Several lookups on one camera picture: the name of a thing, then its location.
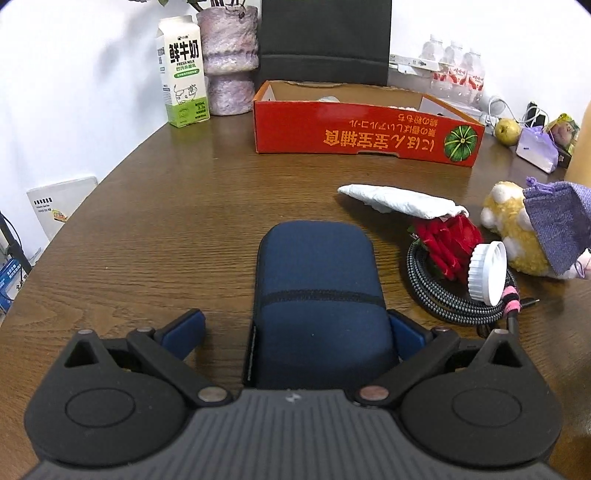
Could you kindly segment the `red cardboard box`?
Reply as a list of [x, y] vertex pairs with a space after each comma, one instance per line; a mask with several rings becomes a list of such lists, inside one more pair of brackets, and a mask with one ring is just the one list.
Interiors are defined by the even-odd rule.
[[428, 94], [266, 81], [253, 97], [259, 153], [384, 154], [471, 168], [485, 127]]

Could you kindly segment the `yellow white plush toy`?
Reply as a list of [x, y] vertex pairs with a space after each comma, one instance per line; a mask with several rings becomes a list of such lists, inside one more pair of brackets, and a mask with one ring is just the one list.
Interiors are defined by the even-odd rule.
[[513, 182], [500, 181], [486, 196], [480, 214], [481, 224], [502, 238], [509, 265], [532, 276], [589, 280], [589, 250], [582, 253], [565, 273], [556, 274], [552, 270], [531, 225], [524, 199], [522, 187]]

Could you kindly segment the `white cloth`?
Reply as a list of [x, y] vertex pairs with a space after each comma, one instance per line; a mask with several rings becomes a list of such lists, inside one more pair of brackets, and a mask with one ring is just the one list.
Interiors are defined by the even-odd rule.
[[453, 200], [391, 186], [349, 184], [338, 193], [356, 199], [380, 213], [399, 212], [423, 220], [469, 217], [469, 211]]

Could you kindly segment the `water bottle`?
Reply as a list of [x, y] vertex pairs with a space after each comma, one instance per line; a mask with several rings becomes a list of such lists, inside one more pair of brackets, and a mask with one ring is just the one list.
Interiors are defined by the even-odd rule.
[[466, 70], [462, 67], [462, 61], [463, 49], [460, 46], [451, 43], [444, 49], [439, 61], [439, 83], [445, 95], [464, 85]]
[[443, 42], [435, 39], [433, 36], [425, 42], [422, 49], [421, 58], [429, 61], [429, 65], [432, 66], [434, 82], [443, 82], [446, 80], [446, 72], [440, 65], [443, 52]]
[[484, 90], [485, 70], [482, 56], [468, 51], [464, 54], [461, 66], [466, 71], [464, 85], [467, 87], [470, 103], [477, 105]]

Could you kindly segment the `water bottle right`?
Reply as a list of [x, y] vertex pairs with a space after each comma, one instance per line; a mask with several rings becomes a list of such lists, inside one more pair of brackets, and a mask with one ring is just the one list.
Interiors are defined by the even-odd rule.
[[477, 105], [484, 90], [485, 70], [482, 56], [468, 51], [464, 54], [461, 66], [466, 71], [464, 85], [467, 87], [470, 103]]

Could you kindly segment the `blue white package on floor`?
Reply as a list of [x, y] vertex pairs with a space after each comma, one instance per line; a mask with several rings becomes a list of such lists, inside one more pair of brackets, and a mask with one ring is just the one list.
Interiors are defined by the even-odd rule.
[[0, 310], [5, 315], [11, 308], [24, 280], [20, 263], [10, 259], [1, 269]]

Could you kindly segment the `purple fluffy pouch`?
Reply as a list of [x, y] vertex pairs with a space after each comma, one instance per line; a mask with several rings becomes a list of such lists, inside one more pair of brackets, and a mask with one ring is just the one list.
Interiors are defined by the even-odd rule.
[[590, 189], [568, 181], [541, 183], [527, 178], [524, 206], [554, 274], [571, 267], [582, 272], [579, 258], [590, 249]]

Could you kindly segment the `dried pink roses bouquet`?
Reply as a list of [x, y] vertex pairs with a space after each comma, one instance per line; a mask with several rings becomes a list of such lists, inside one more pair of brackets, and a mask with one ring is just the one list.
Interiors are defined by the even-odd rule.
[[245, 0], [185, 0], [197, 12], [204, 11], [205, 8], [211, 7], [245, 7]]

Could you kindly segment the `flat white red box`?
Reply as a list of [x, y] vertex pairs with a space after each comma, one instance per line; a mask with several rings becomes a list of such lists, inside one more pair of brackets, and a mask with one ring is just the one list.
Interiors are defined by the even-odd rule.
[[432, 66], [429, 65], [429, 61], [422, 58], [391, 54], [389, 65], [391, 68], [407, 75], [426, 76], [433, 74]]

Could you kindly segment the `black light stand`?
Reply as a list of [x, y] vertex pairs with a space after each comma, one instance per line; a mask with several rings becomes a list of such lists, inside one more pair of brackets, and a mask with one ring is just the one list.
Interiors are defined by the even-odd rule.
[[16, 259], [19, 262], [21, 269], [27, 275], [29, 275], [31, 273], [32, 266], [24, 253], [18, 232], [3, 213], [0, 213], [0, 227], [2, 235], [7, 241], [8, 255]]

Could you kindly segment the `purple gift bag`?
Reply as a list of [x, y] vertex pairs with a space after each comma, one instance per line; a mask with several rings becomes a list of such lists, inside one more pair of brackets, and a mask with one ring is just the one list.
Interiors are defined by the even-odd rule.
[[522, 129], [516, 154], [547, 174], [554, 172], [558, 166], [559, 152], [541, 126]]

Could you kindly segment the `water bottle middle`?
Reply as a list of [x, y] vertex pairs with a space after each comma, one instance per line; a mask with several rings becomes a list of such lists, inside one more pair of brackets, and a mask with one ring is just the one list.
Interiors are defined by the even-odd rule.
[[444, 49], [439, 61], [439, 83], [445, 95], [464, 85], [466, 70], [462, 67], [462, 61], [463, 49], [460, 46], [451, 43]]

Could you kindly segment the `red fabric rose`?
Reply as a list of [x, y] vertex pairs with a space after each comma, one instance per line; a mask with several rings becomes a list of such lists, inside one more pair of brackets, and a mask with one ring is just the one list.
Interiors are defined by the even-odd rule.
[[484, 242], [480, 229], [464, 214], [447, 220], [416, 218], [413, 229], [443, 276], [466, 285], [472, 254]]

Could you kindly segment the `colourful snack packet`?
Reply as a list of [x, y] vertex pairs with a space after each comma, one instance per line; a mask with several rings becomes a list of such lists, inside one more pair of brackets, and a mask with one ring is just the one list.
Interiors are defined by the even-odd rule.
[[570, 159], [574, 152], [580, 127], [566, 113], [562, 113], [555, 120], [551, 121], [545, 128], [551, 137], [559, 153]]

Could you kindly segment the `white round device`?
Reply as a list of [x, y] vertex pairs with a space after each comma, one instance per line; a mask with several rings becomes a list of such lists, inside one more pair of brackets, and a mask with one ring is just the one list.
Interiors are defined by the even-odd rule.
[[507, 103], [499, 97], [484, 95], [480, 100], [480, 107], [484, 115], [484, 123], [494, 125], [503, 117]]

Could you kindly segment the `white green milk carton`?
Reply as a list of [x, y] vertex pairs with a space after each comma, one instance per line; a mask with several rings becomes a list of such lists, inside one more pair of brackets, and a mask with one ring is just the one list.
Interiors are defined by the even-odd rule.
[[155, 43], [168, 123], [182, 128], [211, 118], [197, 23], [190, 15], [161, 19]]

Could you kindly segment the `navy blue fabric case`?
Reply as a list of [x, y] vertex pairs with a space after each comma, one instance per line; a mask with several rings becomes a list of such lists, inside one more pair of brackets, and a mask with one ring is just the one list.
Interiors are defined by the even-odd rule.
[[374, 247], [348, 223], [290, 221], [260, 241], [243, 385], [355, 390], [399, 363]]

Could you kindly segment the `black paper shopping bag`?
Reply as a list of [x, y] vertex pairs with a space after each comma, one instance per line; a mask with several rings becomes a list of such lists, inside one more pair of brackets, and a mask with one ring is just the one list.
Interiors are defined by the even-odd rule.
[[256, 85], [267, 80], [385, 86], [392, 2], [266, 0]]

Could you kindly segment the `cream yellow thermos bottle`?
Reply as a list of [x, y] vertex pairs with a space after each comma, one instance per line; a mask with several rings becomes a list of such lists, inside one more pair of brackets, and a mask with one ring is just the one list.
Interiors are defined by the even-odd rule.
[[564, 180], [591, 187], [591, 104], [586, 108], [577, 144]]

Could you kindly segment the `yellow green pear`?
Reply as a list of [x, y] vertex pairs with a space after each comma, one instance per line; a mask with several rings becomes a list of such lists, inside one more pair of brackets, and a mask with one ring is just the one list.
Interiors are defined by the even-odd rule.
[[500, 119], [494, 129], [495, 138], [506, 147], [516, 146], [520, 140], [522, 127], [511, 118]]

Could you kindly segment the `water bottle left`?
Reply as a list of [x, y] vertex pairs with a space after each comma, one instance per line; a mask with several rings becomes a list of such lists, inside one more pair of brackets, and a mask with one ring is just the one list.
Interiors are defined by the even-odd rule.
[[422, 49], [421, 58], [429, 61], [429, 65], [432, 66], [434, 82], [443, 82], [446, 80], [446, 72], [440, 65], [443, 52], [443, 42], [435, 39], [433, 36], [425, 42]]

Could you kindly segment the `pink textured vase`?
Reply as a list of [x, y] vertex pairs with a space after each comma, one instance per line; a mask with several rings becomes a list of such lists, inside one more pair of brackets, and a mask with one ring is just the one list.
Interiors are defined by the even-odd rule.
[[207, 8], [197, 14], [204, 53], [209, 110], [233, 116], [252, 110], [252, 72], [259, 68], [259, 11], [245, 3]]

